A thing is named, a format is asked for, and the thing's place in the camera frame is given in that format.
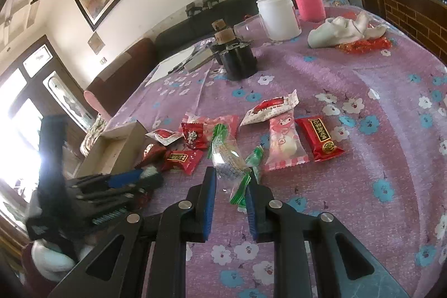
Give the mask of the shallow cardboard tray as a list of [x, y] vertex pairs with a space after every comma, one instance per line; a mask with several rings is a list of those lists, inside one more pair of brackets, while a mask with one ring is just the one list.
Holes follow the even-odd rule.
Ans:
[[138, 121], [103, 132], [78, 168], [75, 177], [114, 175], [132, 170], [142, 152], [147, 132]]

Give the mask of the red rectangular snack bar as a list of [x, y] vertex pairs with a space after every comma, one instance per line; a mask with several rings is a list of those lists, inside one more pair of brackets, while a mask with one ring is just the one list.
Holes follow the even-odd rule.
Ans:
[[321, 116], [297, 118], [295, 122], [305, 134], [315, 162], [333, 159], [345, 153], [333, 141]]

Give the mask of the green white candy packet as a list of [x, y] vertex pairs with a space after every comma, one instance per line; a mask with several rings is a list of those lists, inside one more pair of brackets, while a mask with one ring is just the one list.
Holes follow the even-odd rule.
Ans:
[[247, 171], [244, 173], [243, 178], [233, 186], [230, 194], [230, 203], [236, 205], [240, 212], [246, 212], [246, 190], [250, 181], [255, 179], [259, 183], [261, 180], [260, 165], [263, 156], [264, 148], [258, 145], [245, 159]]

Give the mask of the red gold snack packet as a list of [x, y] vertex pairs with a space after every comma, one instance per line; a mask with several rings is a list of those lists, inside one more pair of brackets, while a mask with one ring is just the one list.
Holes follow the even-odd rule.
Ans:
[[203, 155], [200, 150], [168, 151], [161, 170], [182, 170], [186, 175], [192, 175]]

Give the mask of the pink bear snack packet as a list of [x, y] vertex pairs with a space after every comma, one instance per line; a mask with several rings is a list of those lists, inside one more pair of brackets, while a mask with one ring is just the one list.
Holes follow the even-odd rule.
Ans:
[[296, 131], [293, 110], [271, 118], [269, 127], [270, 147], [265, 171], [281, 170], [310, 161]]

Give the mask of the small red candy packet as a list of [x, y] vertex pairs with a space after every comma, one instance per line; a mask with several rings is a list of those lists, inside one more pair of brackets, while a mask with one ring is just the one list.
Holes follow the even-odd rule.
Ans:
[[183, 138], [186, 145], [192, 150], [205, 150], [208, 148], [208, 139], [202, 123], [182, 123]]

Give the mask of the white red snack packet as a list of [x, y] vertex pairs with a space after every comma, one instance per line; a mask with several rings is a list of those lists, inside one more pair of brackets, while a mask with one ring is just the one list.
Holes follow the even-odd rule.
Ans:
[[262, 101], [246, 113], [240, 125], [262, 123], [282, 113], [293, 110], [298, 103], [299, 99], [296, 89], [286, 96]]

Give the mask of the large red snack bag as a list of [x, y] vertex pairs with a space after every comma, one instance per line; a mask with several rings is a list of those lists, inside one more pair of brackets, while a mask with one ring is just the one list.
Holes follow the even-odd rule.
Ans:
[[142, 160], [135, 165], [135, 169], [142, 169], [149, 164], [158, 163], [166, 152], [167, 148], [162, 144], [148, 144], [142, 153]]

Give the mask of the clear green snack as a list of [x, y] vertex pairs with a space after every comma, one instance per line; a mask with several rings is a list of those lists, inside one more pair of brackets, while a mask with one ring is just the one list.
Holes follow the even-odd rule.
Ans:
[[245, 160], [240, 154], [235, 138], [226, 124], [214, 127], [211, 149], [208, 153], [217, 176], [231, 182], [243, 179], [249, 173]]

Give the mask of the tiger print blanket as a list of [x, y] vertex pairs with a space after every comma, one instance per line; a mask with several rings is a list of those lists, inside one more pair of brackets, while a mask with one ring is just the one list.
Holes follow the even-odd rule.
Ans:
[[106, 125], [107, 125], [107, 122], [99, 113], [96, 117], [95, 122], [87, 131], [85, 138], [83, 139], [83, 141], [80, 145], [80, 152], [81, 152], [81, 154], [83, 154], [84, 157], [88, 156], [94, 143], [96, 143], [96, 140], [101, 135], [101, 133], [104, 132]]

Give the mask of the wooden glass door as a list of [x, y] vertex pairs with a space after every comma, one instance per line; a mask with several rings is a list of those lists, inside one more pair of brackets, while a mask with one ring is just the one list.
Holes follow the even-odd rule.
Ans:
[[52, 115], [67, 119], [65, 175], [71, 177], [96, 112], [44, 35], [1, 74], [1, 186], [12, 206], [26, 206], [38, 185], [41, 125]]

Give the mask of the purple floral tablecloth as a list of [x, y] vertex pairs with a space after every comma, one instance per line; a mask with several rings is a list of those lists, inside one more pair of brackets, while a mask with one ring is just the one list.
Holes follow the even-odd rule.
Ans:
[[263, 170], [262, 183], [296, 212], [332, 213], [409, 296], [425, 297], [446, 267], [446, 65], [393, 28], [390, 48], [313, 49], [314, 27], [254, 42], [258, 70], [244, 80], [214, 61], [145, 80], [109, 127], [137, 121], [176, 131], [190, 114], [242, 120], [261, 102], [296, 93], [280, 156], [303, 151], [307, 161]]

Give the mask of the white paper sheet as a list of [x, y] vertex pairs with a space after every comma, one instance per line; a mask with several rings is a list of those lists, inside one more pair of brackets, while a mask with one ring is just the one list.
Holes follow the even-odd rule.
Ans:
[[163, 60], [146, 77], [143, 85], [146, 87], [147, 85], [150, 85], [151, 83], [167, 76], [170, 71], [172, 71], [176, 66], [183, 63], [183, 61], [185, 61], [189, 56], [192, 55], [194, 48], [194, 46], [190, 46]]

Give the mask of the olive notebook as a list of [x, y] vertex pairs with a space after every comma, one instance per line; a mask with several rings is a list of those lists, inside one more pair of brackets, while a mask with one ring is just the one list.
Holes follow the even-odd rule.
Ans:
[[200, 54], [195, 55], [192, 59], [185, 63], [184, 69], [191, 73], [194, 70], [199, 69], [202, 65], [209, 62], [214, 58], [214, 54], [212, 52], [201, 52]]

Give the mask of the black sofa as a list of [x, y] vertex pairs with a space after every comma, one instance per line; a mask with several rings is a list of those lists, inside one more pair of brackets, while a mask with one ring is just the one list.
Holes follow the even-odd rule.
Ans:
[[258, 13], [257, 0], [225, 0], [210, 9], [195, 14], [160, 33], [154, 41], [160, 58], [167, 58], [178, 51], [214, 34], [212, 23], [223, 19], [234, 26], [247, 16]]

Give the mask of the black holder with cork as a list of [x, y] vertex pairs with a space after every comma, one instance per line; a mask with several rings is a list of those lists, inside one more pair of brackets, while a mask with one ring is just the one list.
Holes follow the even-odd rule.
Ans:
[[234, 43], [228, 45], [220, 53], [220, 57], [227, 78], [231, 81], [248, 79], [258, 71], [258, 62], [252, 53], [251, 46], [237, 37]]
[[213, 51], [215, 60], [219, 65], [222, 65], [220, 53], [226, 49], [226, 47], [234, 43], [236, 36], [231, 27], [228, 27], [224, 19], [215, 20], [212, 24], [215, 31], [214, 42], [211, 43], [210, 49]]

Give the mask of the crumpled white cloth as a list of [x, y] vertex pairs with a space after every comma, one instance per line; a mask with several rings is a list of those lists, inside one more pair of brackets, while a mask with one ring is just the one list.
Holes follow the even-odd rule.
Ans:
[[362, 40], [378, 39], [385, 35], [388, 27], [384, 24], [371, 27], [373, 17], [361, 11], [355, 19], [343, 16], [325, 19], [308, 34], [310, 48], [330, 48]]

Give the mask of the white plastic jar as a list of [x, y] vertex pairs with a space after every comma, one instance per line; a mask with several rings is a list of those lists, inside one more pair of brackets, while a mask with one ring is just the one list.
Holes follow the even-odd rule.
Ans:
[[267, 36], [287, 41], [301, 35], [301, 27], [292, 0], [257, 0], [258, 14]]

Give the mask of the small wall plaque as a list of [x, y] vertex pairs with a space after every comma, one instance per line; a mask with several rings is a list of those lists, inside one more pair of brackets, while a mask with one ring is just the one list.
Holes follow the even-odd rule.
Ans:
[[104, 48], [104, 42], [101, 40], [97, 32], [94, 32], [92, 34], [92, 36], [88, 40], [88, 45], [95, 54], [99, 54], [102, 48]]

